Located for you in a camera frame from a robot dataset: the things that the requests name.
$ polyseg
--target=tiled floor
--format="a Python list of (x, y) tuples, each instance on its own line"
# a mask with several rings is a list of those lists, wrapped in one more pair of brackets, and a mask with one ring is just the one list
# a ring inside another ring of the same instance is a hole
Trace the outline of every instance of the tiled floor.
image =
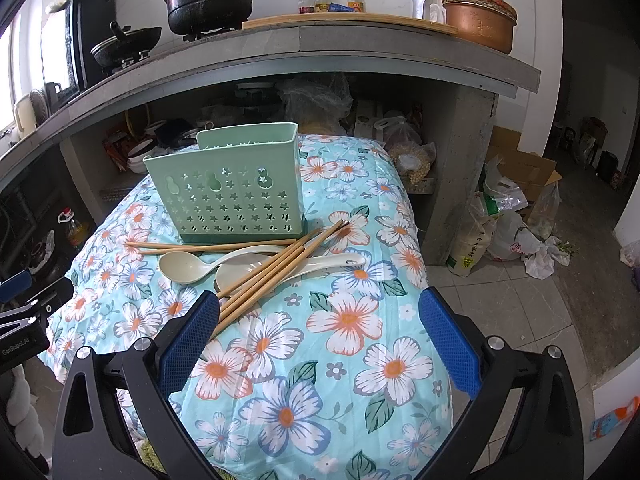
[[(562, 349), (577, 392), (583, 430), (593, 420), (593, 394), (582, 347), (564, 301), (552, 278), (528, 276), (524, 264), (492, 262), (483, 258), (466, 278), (445, 267), (427, 267), (429, 285), (458, 314), (469, 316), (485, 335), (500, 335), (516, 349), (540, 352), (555, 344)], [(512, 390), (477, 468), (495, 460), (518, 405)], [(454, 421), (468, 403), (468, 395), (453, 391)]]

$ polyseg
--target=plastic crate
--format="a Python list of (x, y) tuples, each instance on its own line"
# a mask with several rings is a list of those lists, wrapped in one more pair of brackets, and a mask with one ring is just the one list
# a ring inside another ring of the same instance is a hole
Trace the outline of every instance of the plastic crate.
[(197, 140), (198, 150), (144, 160), (184, 242), (304, 234), (297, 124), (228, 126)]

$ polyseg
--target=spoon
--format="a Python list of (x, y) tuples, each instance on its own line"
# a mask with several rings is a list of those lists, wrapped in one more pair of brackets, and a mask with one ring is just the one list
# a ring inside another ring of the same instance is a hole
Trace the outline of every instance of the spoon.
[(206, 264), (195, 254), (183, 251), (174, 251), (160, 256), (158, 267), (167, 278), (176, 283), (199, 282), (212, 270), (219, 267), (232, 258), (250, 253), (276, 254), (285, 248), (276, 245), (256, 245), (232, 251), (218, 258), (212, 264)]
[[(260, 254), (238, 255), (233, 261), (226, 262), (220, 266), (216, 273), (216, 285), (220, 290), (223, 290), (256, 267), (260, 267), (266, 260), (267, 257)], [(315, 256), (308, 258), (293, 269), (286, 278), (280, 280), (278, 285), (316, 270), (329, 269), (331, 267), (357, 267), (363, 264), (364, 256), (360, 254), (341, 253)]]

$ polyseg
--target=cardboard box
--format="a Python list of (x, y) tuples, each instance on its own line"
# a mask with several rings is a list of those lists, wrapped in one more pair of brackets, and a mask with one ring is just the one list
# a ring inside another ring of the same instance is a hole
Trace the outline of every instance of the cardboard box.
[(516, 182), (529, 202), (529, 207), (519, 211), (526, 220), (543, 187), (557, 182), (562, 176), (556, 171), (554, 160), (543, 158), (537, 153), (519, 152), (517, 148), (520, 135), (520, 132), (494, 126), (485, 161), (488, 162), (497, 155), (502, 157), (498, 165), (500, 174)]

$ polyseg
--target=small gray flower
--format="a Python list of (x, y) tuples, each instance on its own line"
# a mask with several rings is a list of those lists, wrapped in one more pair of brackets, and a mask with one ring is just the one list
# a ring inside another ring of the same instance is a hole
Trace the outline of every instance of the small gray flower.
[(342, 368), (342, 363), (338, 361), (337, 363), (327, 363), (326, 364), (326, 376), (332, 377), (336, 381), (339, 381), (343, 375), (347, 374), (347, 370)]
[(437, 396), (442, 394), (442, 381), (433, 381), (433, 393)]
[(298, 296), (295, 292), (291, 296), (287, 296), (284, 301), (287, 303), (287, 306), (300, 306), (300, 300), (302, 300), (302, 296)]

